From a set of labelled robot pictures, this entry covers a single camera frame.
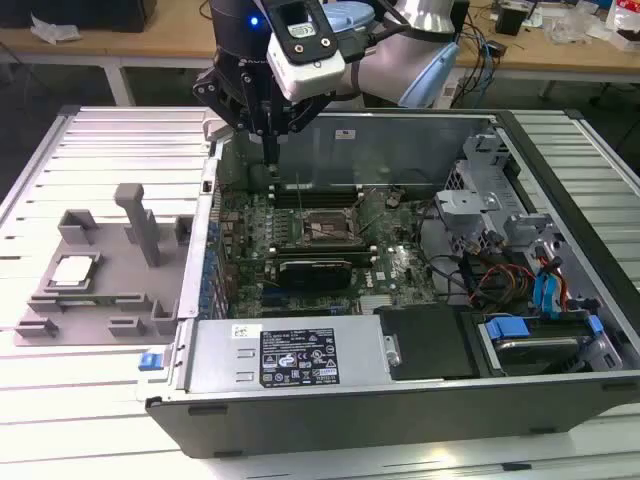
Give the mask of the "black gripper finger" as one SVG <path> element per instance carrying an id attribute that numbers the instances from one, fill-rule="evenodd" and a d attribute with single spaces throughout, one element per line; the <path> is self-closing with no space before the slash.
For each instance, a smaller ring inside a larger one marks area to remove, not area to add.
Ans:
<path id="1" fill-rule="evenodd" d="M 273 97 L 269 112 L 269 164 L 279 160 L 278 139 L 289 132 L 299 132 L 320 112 L 320 98 L 311 97 L 291 103 L 284 97 Z"/>
<path id="2" fill-rule="evenodd" d="M 220 69 L 208 69 L 197 77 L 193 93 L 233 129 L 256 137 L 262 144 L 264 163 L 271 164 L 268 109 L 254 72 L 240 69 L 229 79 Z"/>

